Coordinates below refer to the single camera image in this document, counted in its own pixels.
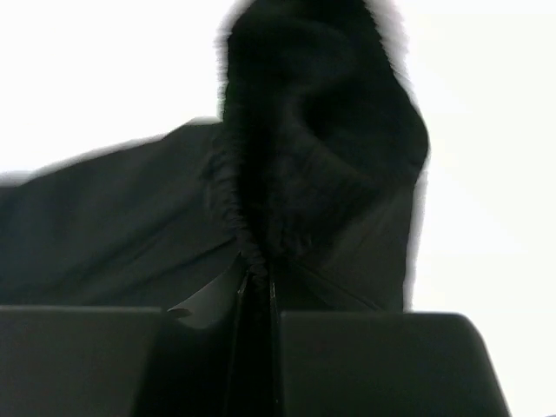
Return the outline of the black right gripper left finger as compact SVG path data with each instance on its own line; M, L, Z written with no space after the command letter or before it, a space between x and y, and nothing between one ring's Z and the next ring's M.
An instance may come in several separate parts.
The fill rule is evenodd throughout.
M158 308L4 306L4 416L223 416L245 283Z

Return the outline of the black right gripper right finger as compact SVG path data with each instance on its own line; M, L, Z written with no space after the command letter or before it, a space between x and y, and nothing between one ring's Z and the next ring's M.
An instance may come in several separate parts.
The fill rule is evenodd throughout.
M460 314L338 312L270 290L280 416L507 416L486 345Z

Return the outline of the black trousers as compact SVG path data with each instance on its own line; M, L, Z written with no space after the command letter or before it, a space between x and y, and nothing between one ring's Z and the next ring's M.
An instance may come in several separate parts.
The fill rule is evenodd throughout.
M427 128L391 1L253 1L222 116L1 183L5 305L180 307L234 261L401 311Z

